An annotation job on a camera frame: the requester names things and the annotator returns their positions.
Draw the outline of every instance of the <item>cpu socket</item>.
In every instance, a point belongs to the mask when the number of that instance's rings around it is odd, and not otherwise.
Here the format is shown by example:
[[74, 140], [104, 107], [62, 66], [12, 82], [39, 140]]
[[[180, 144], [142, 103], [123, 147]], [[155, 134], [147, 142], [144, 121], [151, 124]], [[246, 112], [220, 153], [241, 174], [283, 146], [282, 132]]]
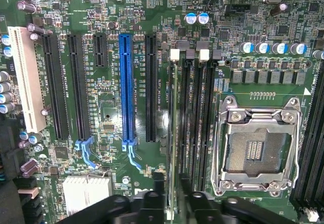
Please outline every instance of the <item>cpu socket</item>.
[[233, 96], [221, 101], [211, 176], [215, 195], [267, 191], [277, 197], [293, 188], [299, 174], [300, 119], [297, 97], [282, 108], [239, 107]]

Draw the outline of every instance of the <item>mounting hole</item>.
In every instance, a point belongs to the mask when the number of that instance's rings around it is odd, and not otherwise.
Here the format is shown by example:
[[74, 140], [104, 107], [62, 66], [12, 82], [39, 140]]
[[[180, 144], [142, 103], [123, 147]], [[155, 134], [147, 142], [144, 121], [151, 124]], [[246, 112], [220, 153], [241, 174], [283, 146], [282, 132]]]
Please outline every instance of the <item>mounting hole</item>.
[[312, 61], [306, 61], [306, 68], [311, 68], [312, 67]]
[[225, 66], [230, 66], [231, 65], [231, 60], [230, 59], [226, 59], [225, 60]]

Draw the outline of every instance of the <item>white pci slot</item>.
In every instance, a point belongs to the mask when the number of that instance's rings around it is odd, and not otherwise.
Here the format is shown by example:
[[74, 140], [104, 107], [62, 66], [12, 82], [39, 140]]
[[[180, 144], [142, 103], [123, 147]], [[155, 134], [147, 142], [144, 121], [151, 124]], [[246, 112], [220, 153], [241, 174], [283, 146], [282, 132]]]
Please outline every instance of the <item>white pci slot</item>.
[[36, 53], [30, 33], [24, 27], [8, 27], [26, 131], [38, 133], [46, 127], [41, 115], [43, 98]]

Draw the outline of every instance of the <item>blue pcie slot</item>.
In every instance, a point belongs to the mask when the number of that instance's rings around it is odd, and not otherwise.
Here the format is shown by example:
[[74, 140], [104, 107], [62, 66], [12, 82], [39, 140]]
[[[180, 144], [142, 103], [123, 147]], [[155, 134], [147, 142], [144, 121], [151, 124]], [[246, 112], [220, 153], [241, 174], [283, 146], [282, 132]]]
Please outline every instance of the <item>blue pcie slot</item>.
[[119, 35], [119, 69], [120, 69], [120, 98], [121, 115], [123, 117], [123, 152], [127, 151], [132, 165], [138, 169], [141, 166], [134, 162], [134, 146], [137, 144], [135, 137], [134, 116], [134, 79], [133, 79], [133, 43], [131, 34]]

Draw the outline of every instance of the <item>motherboard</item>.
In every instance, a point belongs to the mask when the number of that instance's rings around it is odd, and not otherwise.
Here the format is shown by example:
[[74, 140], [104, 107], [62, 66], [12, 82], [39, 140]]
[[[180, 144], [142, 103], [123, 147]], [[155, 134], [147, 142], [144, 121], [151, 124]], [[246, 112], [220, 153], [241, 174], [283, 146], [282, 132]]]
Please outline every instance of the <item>motherboard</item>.
[[36, 178], [26, 223], [156, 172], [168, 223], [179, 173], [215, 201], [324, 220], [323, 2], [0, 0], [0, 184]]

